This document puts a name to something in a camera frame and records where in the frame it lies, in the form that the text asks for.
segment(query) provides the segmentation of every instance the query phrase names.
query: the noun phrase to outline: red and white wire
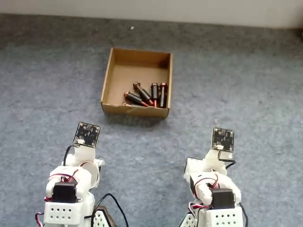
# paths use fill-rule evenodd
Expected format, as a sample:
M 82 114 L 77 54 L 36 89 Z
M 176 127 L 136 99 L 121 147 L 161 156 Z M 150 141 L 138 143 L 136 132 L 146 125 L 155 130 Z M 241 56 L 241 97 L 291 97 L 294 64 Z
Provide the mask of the red and white wire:
M 35 219 L 36 219 L 36 222 L 37 222 L 37 224 L 38 224 L 39 227 L 43 227 L 43 224 L 42 224 L 42 222 L 39 220 L 38 215 L 43 215 L 43 214 L 44 214 L 44 213 L 41 213 L 41 212 L 38 212 L 38 213 L 35 214 Z

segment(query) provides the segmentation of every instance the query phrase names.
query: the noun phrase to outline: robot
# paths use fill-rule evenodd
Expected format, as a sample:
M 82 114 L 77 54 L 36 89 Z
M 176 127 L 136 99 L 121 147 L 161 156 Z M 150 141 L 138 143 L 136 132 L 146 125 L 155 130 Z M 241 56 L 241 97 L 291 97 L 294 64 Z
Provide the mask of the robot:
M 97 188 L 105 164 L 104 160 L 95 158 L 100 130 L 99 126 L 79 123 L 73 144 L 67 148 L 62 165 L 49 175 L 44 213 L 35 216 L 39 227 L 115 226 L 106 208 L 99 207 L 105 197 L 111 196 L 122 211 L 114 196 L 108 193 L 95 205 L 95 197 L 89 192 Z M 75 153 L 69 154 L 72 147 Z M 42 214 L 44 225 L 38 218 Z
M 212 147 L 204 159 L 188 158 L 184 178 L 194 201 L 179 227 L 243 227 L 241 191 L 227 176 L 233 159 L 234 131 L 214 128 Z

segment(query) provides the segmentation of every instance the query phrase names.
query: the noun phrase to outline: wire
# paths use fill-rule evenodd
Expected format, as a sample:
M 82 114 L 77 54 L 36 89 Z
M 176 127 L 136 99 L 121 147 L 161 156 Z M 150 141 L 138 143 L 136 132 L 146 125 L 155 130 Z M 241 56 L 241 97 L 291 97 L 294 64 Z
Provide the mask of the wire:
M 198 219 L 197 219 L 197 225 L 196 226 L 199 226 L 199 212 L 200 212 L 201 208 L 198 210 Z
M 190 202 L 189 204 L 188 204 L 188 210 L 189 210 L 189 212 L 194 216 L 194 219 L 197 219 L 197 217 L 196 217 L 196 214 L 194 213 L 194 211 L 191 209 L 191 204 L 193 204 L 194 202 Z
M 219 152 L 218 152 L 218 160 L 219 161 L 223 161 L 223 162 L 231 162 L 230 164 L 227 165 L 227 167 L 225 169 L 228 169 L 229 167 L 231 167 L 234 164 L 236 164 L 236 160 L 222 159 L 222 158 L 220 158 L 220 156 L 221 156 L 221 151 L 219 150 Z
M 121 208 L 120 204 L 118 203 L 117 199 L 114 197 L 113 194 L 111 193 L 107 193 L 105 194 L 104 196 L 102 196 L 102 198 L 98 201 L 98 203 L 96 204 L 92 214 L 91 214 L 91 220 L 90 220 L 90 227 L 93 227 L 94 226 L 94 216 L 98 210 L 98 206 L 101 204 L 101 202 L 107 197 L 107 196 L 110 196 L 112 197 L 112 199 L 115 201 L 117 207 L 119 208 L 119 210 L 121 211 L 121 214 L 123 215 L 123 218 L 124 218 L 124 221 L 125 221 L 125 224 L 126 224 L 126 227 L 129 227 L 128 226 L 128 222 L 127 222 L 127 218 L 126 218 L 126 215 L 124 214 L 124 211 L 123 209 Z
M 53 177 L 53 176 L 67 176 L 68 178 L 74 179 L 74 181 L 75 181 L 76 183 L 78 183 L 77 180 L 76 180 L 72 175 L 68 175 L 68 174 L 53 174 L 53 175 L 50 175 L 49 178 L 51 178 L 51 177 Z
M 197 186 L 197 184 L 199 183 L 199 182 L 201 182 L 201 181 L 203 181 L 203 180 L 206 180 L 206 179 L 210 179 L 210 180 L 214 180 L 214 184 L 210 187 L 210 189 L 214 189 L 217 185 L 218 185 L 218 187 L 220 188 L 220 185 L 218 184 L 218 175 L 217 174 L 215 174 L 216 175 L 216 177 L 217 177 L 217 179 L 213 179 L 213 178 L 211 178 L 211 177 L 205 177 L 205 178 L 202 178 L 202 179 L 200 179 L 200 180 L 198 180 L 196 183 L 195 183 L 195 185 L 194 185 L 194 189 L 195 189 L 195 197 L 197 198 L 197 191 L 196 191 L 196 186 Z
M 68 153 L 70 152 L 71 147 L 78 148 L 78 147 L 80 147 L 80 144 L 78 144 L 78 145 L 73 144 L 73 145 L 68 146 L 68 148 L 66 149 L 65 155 L 64 155 L 63 166 L 66 166 L 66 158 L 67 158 Z
M 71 179 L 74 179 L 74 176 L 75 176 L 75 173 L 78 172 L 78 169 L 75 170 L 75 172 L 72 174 L 72 176 L 70 176 L 68 179 L 67 179 L 67 182 L 71 181 Z
M 239 205 L 240 205 L 240 207 L 242 208 L 242 212 L 243 212 L 243 214 L 244 214 L 244 216 L 245 216 L 245 227 L 248 227 L 248 216 L 247 216 L 247 213 L 246 213 L 246 211 L 245 211 L 245 209 L 244 209 L 242 203 L 239 202 Z
M 43 224 L 42 222 L 39 220 L 39 217 L 38 215 L 43 215 L 44 213 L 41 213 L 41 212 L 38 212 L 35 214 L 35 220 L 36 220 L 36 223 L 39 225 L 39 227 L 43 227 Z

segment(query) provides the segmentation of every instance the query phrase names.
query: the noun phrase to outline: gray carpet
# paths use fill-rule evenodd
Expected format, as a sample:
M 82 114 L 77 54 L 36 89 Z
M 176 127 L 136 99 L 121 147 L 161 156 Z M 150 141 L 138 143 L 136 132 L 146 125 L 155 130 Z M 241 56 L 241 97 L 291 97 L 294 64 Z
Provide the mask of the gray carpet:
M 44 16 L 0 16 L 0 223 L 36 226 L 49 172 L 78 121 L 103 126 L 96 198 L 112 192 L 131 227 L 177 227 L 192 200 L 186 157 L 214 126 L 234 129 L 250 227 L 303 222 L 303 43 L 296 31 Z M 166 120 L 107 115 L 99 104 L 111 47 L 174 53 Z M 113 202 L 119 227 L 125 226 Z

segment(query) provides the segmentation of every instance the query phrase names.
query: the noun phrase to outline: perforated panel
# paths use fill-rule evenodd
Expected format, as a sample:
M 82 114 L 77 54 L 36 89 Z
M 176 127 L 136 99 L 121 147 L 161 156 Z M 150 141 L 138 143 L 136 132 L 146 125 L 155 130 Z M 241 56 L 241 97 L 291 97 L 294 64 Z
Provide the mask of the perforated panel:
M 94 217 L 94 227 L 111 227 L 103 210 L 98 210 Z
M 192 214 L 187 214 L 180 224 L 180 227 L 196 227 L 194 216 Z
M 242 208 L 208 210 L 207 227 L 243 227 Z
M 83 220 L 82 203 L 46 202 L 44 222 L 50 224 L 79 225 Z

